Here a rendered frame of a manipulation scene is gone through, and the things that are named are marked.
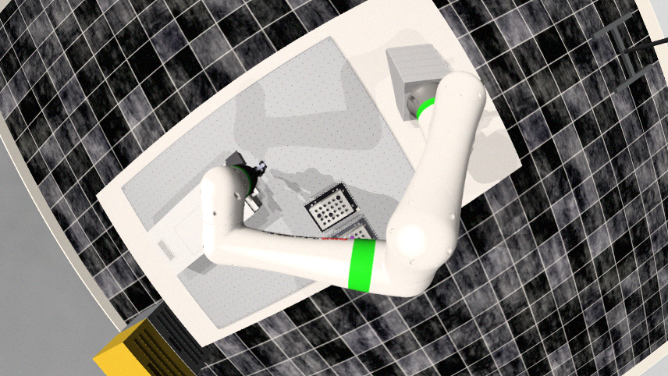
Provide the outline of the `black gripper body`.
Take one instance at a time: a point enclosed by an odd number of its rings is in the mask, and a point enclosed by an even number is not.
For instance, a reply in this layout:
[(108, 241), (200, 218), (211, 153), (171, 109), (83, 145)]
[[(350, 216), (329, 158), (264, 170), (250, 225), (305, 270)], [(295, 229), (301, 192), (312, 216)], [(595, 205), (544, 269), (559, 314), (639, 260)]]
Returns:
[[(247, 166), (248, 166), (248, 165), (247, 165)], [(250, 166), (248, 166), (248, 167), (250, 167)], [(254, 172), (254, 174), (255, 174), (255, 176), (256, 176), (256, 180), (257, 180), (257, 182), (258, 182), (258, 173), (260, 172), (260, 170), (258, 170), (258, 171), (256, 170), (257, 166), (255, 166), (255, 167), (253, 167), (253, 168), (250, 167), (250, 168), (251, 168), (252, 171)]]

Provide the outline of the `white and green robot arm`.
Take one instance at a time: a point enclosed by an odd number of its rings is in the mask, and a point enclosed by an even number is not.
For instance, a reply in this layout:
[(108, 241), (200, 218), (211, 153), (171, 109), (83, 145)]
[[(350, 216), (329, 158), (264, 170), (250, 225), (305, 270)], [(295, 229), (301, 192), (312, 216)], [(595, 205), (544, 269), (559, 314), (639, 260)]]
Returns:
[(293, 236), (245, 226), (245, 197), (253, 200), (256, 177), (235, 151), (201, 180), (204, 254), (215, 264), (367, 293), (423, 293), (457, 246), (467, 167), (486, 98), (482, 80), (466, 71), (411, 91), (407, 107), (426, 145), (386, 240)]

